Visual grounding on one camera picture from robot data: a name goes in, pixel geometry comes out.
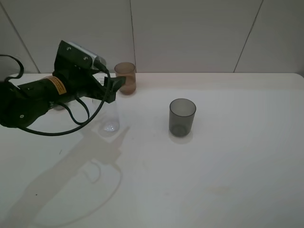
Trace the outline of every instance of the orange warning label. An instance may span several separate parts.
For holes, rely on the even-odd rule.
[[[50,80],[54,86],[56,87],[59,95],[65,94],[67,92],[65,86],[63,85],[63,83],[55,76],[49,76],[46,77],[46,79]]]

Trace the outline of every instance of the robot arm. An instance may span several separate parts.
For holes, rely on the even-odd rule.
[[[9,77],[0,82],[1,125],[26,128],[49,109],[83,96],[110,103],[125,83],[125,77],[110,78],[99,56],[74,43],[60,42],[54,66],[52,76],[38,81],[14,86]],[[93,77],[98,72],[108,74],[104,86]]]

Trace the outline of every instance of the white tabletop surface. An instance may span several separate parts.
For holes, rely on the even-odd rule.
[[[0,126],[1,228],[304,227],[304,78],[137,74],[137,87],[118,93],[111,137],[98,121],[60,137]],[[177,139],[169,104],[181,97],[197,111]],[[71,109],[85,120],[78,103]],[[75,124],[51,110],[30,127]]]

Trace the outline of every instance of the black cable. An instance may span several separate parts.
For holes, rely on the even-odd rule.
[[[95,67],[97,67],[102,72],[104,72],[104,73],[107,74],[107,76],[108,76],[108,84],[107,84],[107,87],[106,87],[104,98],[101,101],[101,103],[99,104],[97,110],[82,125],[74,128],[74,129],[71,129],[69,131],[58,132],[58,133],[39,132],[39,131],[35,131],[35,130],[29,129],[29,128],[26,128],[26,127],[18,127],[18,128],[21,129],[21,130],[23,130],[23,131],[25,131],[25,132],[32,133],[32,134],[37,134],[37,135],[43,135],[43,136],[61,136],[61,135],[66,135],[66,134],[70,134],[70,133],[76,132],[76,131],[80,130],[81,128],[85,127],[88,123],[90,123],[95,118],[95,116],[97,116],[97,114],[100,111],[100,109],[102,108],[105,100],[108,98],[108,96],[110,94],[110,90],[111,90],[111,83],[110,83],[111,76],[110,76],[110,72],[108,71],[108,69],[106,69],[105,66],[103,64],[101,64],[101,63],[96,63]]]
[[[8,81],[11,80],[11,79],[19,79],[19,78],[21,78],[22,75],[23,75],[23,73],[24,73],[24,67],[23,67],[22,63],[21,63],[18,59],[16,59],[16,58],[13,57],[13,56],[10,56],[10,55],[0,55],[0,56],[3,56],[3,57],[10,57],[10,58],[14,59],[14,60],[18,63],[18,65],[19,65],[19,67],[20,67],[19,74],[18,74],[16,77],[11,77],[11,76],[9,76],[9,77],[5,78],[4,81],[5,81],[5,82],[8,82]]]
[[[87,120],[88,120],[90,118],[90,112],[89,112],[89,109],[87,108],[86,104],[82,100],[80,100],[77,95],[75,95],[75,99],[85,108],[85,111],[86,111],[86,114],[87,114]],[[71,119],[73,120],[74,123],[76,123],[78,125],[82,125],[84,123],[84,122],[78,122],[75,119],[75,117],[72,114],[71,109],[66,104],[64,104],[62,102],[57,102],[57,105],[60,105],[60,106],[64,107],[68,111],[68,113],[70,114],[70,117],[71,117]]]
[[[75,95],[75,99],[78,101],[78,103],[80,103],[85,108],[85,111],[86,111],[86,114],[87,114],[87,119],[89,119],[90,118],[90,111],[87,108],[86,104],[77,95]]]

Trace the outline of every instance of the gray translucent cup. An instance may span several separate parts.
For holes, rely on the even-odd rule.
[[[191,131],[196,112],[195,104],[184,98],[179,98],[170,104],[169,130],[176,137],[184,137]]]

